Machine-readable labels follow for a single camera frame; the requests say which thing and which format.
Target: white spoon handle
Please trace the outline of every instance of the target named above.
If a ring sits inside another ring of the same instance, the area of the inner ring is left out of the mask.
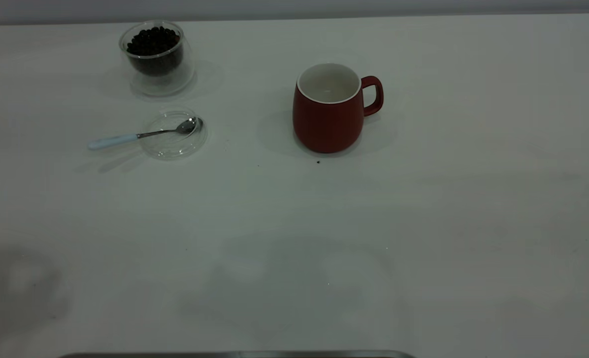
[[[112,138],[104,138],[103,140],[96,140],[89,142],[87,148],[90,150],[105,149],[113,147],[113,145],[119,145],[122,143],[128,143],[129,141],[138,140],[137,134],[126,134],[124,136],[117,136]]]

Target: metal spoon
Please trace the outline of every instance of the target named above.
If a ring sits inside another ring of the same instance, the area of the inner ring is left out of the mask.
[[[146,138],[150,136],[156,136],[162,133],[169,133],[169,132],[177,132],[179,134],[188,134],[191,135],[195,128],[201,125],[201,118],[199,117],[192,117],[188,118],[187,120],[180,123],[176,129],[167,129],[165,131],[157,131],[157,132],[148,132],[148,133],[140,133],[140,134],[126,134],[124,136],[117,136],[111,138],[104,138],[102,140],[92,141],[87,145],[87,148],[90,150],[98,150],[98,149],[105,149],[108,147],[113,147],[113,145],[119,145],[123,143],[128,143],[129,141],[135,141],[140,138]]]

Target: white table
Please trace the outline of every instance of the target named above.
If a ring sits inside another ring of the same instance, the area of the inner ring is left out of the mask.
[[[117,75],[129,24],[0,27],[0,358],[589,358],[589,14],[181,26],[171,102]],[[386,95],[333,156],[290,123],[320,61]],[[86,150],[169,104],[194,156]]]

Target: wall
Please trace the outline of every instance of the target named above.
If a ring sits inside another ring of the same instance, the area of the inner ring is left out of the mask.
[[[0,24],[589,12],[589,0],[0,0]]]

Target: mug handle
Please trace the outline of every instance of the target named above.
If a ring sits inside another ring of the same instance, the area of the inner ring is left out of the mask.
[[[383,107],[383,85],[381,84],[381,81],[374,76],[363,77],[361,79],[361,88],[369,88],[369,86],[374,86],[376,88],[376,99],[374,100],[374,103],[363,109],[363,115],[365,116],[373,115]]]

